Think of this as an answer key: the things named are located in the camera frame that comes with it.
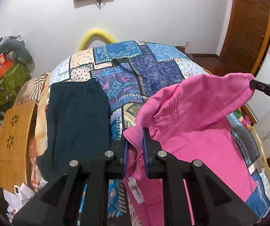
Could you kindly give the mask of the blue patchwork bedspread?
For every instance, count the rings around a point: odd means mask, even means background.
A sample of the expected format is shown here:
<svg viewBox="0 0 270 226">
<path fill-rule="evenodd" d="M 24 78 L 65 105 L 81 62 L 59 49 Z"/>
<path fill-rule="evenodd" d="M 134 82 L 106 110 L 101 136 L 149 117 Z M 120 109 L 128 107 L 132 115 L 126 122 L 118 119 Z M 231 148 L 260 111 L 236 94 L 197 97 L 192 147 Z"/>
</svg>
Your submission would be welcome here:
<svg viewBox="0 0 270 226">
<path fill-rule="evenodd" d="M 47 107 L 52 84 L 98 81 L 108 96 L 110 143 L 135 126 L 140 108 L 159 90 L 198 75 L 209 75 L 177 48 L 158 43 L 125 41 L 76 52 L 60 63 L 49 81 Z M 227 116 L 231 134 L 240 149 L 256 188 L 244 201 L 263 218 L 270 208 L 270 186 L 259 159 L 255 131 L 241 121 L 240 108 Z M 142 225 L 130 202 L 128 190 L 139 195 L 133 178 L 110 180 L 107 216 L 114 224 Z"/>
</svg>

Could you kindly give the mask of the white papers pile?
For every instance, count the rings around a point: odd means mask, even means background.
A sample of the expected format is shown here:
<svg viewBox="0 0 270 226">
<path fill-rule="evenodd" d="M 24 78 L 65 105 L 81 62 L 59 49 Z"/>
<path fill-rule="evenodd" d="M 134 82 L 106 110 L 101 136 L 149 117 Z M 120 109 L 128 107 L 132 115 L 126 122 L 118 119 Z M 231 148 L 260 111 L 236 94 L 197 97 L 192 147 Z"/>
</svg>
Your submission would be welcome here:
<svg viewBox="0 0 270 226">
<path fill-rule="evenodd" d="M 40 184 L 30 188 L 25 183 L 22 183 L 21 186 L 14 185 L 13 193 L 3 189 L 3 196 L 8 204 L 6 214 L 8 216 L 11 214 L 13 217 L 40 189 L 42 189 Z"/>
</svg>

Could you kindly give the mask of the yellow curved tube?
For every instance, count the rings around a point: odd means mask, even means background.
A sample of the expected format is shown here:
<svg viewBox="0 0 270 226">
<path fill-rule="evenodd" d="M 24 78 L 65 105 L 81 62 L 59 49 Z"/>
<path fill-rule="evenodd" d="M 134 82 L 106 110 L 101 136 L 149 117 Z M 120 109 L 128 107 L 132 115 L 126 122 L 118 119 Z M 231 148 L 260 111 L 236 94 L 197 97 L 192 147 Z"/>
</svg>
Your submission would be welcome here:
<svg viewBox="0 0 270 226">
<path fill-rule="evenodd" d="M 113 38 L 109 33 L 102 29 L 91 29 L 81 39 L 81 42 L 78 46 L 78 51 L 86 50 L 87 47 L 94 41 L 99 40 L 105 44 L 116 43 L 117 40 Z"/>
</svg>

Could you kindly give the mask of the striped orange pillow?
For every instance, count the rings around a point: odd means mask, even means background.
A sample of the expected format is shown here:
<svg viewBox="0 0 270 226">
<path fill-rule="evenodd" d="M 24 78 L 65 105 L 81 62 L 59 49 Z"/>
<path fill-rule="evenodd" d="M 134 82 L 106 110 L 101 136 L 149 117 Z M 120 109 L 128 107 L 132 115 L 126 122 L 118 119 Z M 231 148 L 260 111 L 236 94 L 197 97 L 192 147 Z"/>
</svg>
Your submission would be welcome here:
<svg viewBox="0 0 270 226">
<path fill-rule="evenodd" d="M 28 80 L 21 88 L 14 102 L 14 107 L 17 107 L 35 101 L 29 136 L 30 187 L 35 192 L 46 184 L 37 166 L 37 157 L 43 155 L 47 149 L 46 106 L 49 81 L 49 73 Z"/>
</svg>

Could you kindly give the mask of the green bag with clutter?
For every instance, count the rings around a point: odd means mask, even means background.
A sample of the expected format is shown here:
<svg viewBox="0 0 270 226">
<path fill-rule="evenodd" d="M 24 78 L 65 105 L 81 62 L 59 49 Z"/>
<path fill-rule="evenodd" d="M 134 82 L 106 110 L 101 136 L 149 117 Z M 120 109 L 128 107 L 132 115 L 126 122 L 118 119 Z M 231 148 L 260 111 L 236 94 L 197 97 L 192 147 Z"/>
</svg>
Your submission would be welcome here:
<svg viewBox="0 0 270 226">
<path fill-rule="evenodd" d="M 7 53 L 0 54 L 0 107 L 12 105 L 17 94 L 31 76 L 19 60 Z"/>
</svg>

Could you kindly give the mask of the grey stuffed pillow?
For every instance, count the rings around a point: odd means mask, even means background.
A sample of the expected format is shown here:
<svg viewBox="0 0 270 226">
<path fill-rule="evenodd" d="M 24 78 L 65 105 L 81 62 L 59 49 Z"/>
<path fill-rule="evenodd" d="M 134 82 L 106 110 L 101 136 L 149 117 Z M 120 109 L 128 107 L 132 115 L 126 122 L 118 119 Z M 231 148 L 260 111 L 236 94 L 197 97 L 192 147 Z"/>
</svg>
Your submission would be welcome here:
<svg viewBox="0 0 270 226">
<path fill-rule="evenodd" d="M 21 40 L 14 37 L 2 38 L 0 41 L 0 54 L 2 53 L 11 53 L 12 60 L 24 64 L 29 73 L 35 70 L 34 60 L 26 49 L 25 43 Z"/>
</svg>

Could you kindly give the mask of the dark navy folded garment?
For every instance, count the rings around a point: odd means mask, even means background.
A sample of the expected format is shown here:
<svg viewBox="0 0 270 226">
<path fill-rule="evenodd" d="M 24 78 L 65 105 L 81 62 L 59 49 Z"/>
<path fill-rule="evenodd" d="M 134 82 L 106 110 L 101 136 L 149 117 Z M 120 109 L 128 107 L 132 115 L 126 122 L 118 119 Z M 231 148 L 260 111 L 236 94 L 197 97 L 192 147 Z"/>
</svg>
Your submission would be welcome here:
<svg viewBox="0 0 270 226">
<path fill-rule="evenodd" d="M 108 96 L 95 79 L 52 84 L 47 107 L 47 142 L 37 166 L 50 181 L 72 160 L 92 161 L 110 149 Z"/>
</svg>

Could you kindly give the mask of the pink pants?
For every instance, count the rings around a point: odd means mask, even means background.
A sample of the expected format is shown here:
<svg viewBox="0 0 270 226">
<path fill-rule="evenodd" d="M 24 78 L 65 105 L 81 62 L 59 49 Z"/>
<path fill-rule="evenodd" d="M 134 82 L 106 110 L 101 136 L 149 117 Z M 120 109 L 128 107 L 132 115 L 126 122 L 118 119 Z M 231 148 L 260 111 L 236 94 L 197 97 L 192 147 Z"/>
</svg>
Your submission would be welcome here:
<svg viewBox="0 0 270 226">
<path fill-rule="evenodd" d="M 249 73 L 223 77 L 198 75 L 162 88 L 140 108 L 135 126 L 124 131 L 128 140 L 127 178 L 140 190 L 128 190 L 142 225 L 163 225 L 162 181 L 146 177 L 143 128 L 163 150 L 182 161 L 201 160 L 241 200 L 256 188 L 232 134 L 227 116 L 253 95 Z"/>
</svg>

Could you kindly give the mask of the brown wooden door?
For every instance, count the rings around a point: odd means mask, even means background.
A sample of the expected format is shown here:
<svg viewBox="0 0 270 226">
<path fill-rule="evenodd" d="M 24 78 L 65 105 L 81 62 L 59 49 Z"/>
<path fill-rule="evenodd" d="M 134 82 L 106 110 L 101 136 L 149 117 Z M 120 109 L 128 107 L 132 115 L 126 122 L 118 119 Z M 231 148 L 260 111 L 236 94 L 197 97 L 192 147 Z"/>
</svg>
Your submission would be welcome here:
<svg viewBox="0 0 270 226">
<path fill-rule="evenodd" d="M 255 75 L 270 42 L 270 0 L 232 0 L 219 56 L 225 73 Z"/>
</svg>

